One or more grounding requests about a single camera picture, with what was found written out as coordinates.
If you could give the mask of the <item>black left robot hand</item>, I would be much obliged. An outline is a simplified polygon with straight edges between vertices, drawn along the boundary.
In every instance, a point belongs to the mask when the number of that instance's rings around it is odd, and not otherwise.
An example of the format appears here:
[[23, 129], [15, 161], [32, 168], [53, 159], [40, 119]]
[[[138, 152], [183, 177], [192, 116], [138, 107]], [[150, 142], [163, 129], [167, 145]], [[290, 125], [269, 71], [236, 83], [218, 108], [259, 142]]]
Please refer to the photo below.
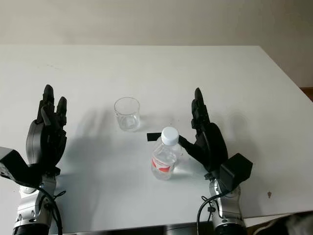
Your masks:
[[56, 166], [66, 147], [64, 126], [67, 123], [67, 99], [61, 97], [54, 106], [53, 87], [45, 86], [37, 117], [30, 124], [26, 138], [26, 155], [31, 167], [41, 174], [59, 175]]

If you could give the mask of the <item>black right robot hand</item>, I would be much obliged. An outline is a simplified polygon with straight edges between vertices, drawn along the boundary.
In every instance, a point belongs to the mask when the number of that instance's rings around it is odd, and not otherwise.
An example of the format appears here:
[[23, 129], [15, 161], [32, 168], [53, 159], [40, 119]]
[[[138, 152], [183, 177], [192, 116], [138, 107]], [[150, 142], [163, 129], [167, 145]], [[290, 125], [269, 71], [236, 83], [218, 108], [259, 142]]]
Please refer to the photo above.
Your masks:
[[186, 152], [203, 165], [210, 178], [219, 178], [220, 166], [228, 159], [225, 141], [219, 127], [210, 121], [200, 88], [195, 90], [191, 104], [191, 126], [196, 130], [196, 141], [190, 143], [179, 136], [179, 144]]

